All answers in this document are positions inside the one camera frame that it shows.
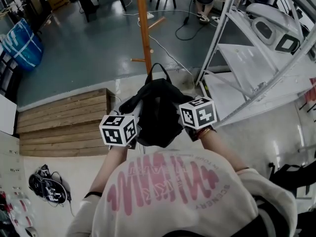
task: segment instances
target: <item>pink graphic print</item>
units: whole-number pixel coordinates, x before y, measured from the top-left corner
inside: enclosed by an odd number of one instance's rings
[[[219,178],[213,170],[207,170],[205,166],[199,167],[196,162],[191,161],[187,167],[191,167],[192,175],[186,170],[186,166],[180,156],[170,156],[172,166],[170,169],[176,176],[176,180],[171,180],[165,156],[160,153],[145,155],[137,158],[128,165],[128,173],[120,171],[117,182],[112,184],[107,193],[107,202],[111,204],[113,211],[119,211],[119,205],[123,201],[126,215],[132,214],[132,196],[135,195],[138,207],[151,204],[152,199],[161,201],[169,199],[170,202],[176,200],[176,187],[180,193],[182,202],[188,203],[188,198],[184,191],[184,185],[188,187],[192,200],[198,198],[199,190],[204,198],[210,198],[215,184]],[[155,197],[151,197],[150,188],[153,187]]]

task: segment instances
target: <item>sleeve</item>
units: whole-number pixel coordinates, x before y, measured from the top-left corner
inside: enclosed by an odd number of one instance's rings
[[[79,211],[68,227],[66,237],[89,237],[91,235],[94,212],[99,200],[99,196],[90,195],[81,201]]]
[[[255,169],[244,169],[237,172],[237,175],[250,194],[263,197],[283,215],[290,227],[290,236],[293,236],[297,225],[297,208],[293,194],[264,178]]]

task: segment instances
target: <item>forearm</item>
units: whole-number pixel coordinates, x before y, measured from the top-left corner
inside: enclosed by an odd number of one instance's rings
[[[215,131],[209,131],[201,137],[202,145],[205,149],[211,150],[224,157],[233,167],[235,172],[247,168],[242,159],[231,151],[222,141]]]
[[[127,147],[112,147],[108,155],[95,177],[89,192],[100,192],[104,191],[105,185],[112,174],[112,172],[124,161],[127,157]]]

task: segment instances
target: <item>wooden coat rack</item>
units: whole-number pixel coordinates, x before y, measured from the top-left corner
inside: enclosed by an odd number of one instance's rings
[[[137,0],[138,12],[139,12],[139,21],[140,21],[140,31],[142,34],[142,42],[143,42],[143,50],[144,50],[144,59],[131,59],[131,61],[145,62],[147,74],[149,74],[152,69],[152,60],[151,53],[154,52],[153,49],[150,48],[149,41],[149,29],[156,26],[163,20],[165,17],[158,19],[155,23],[153,23],[150,27],[147,25],[147,9],[146,9],[146,0]]]

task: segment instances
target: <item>wooden platform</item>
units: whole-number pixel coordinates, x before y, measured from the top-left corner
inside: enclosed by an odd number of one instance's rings
[[[105,155],[99,123],[110,112],[110,93],[100,89],[42,105],[18,116],[20,154],[35,157]]]

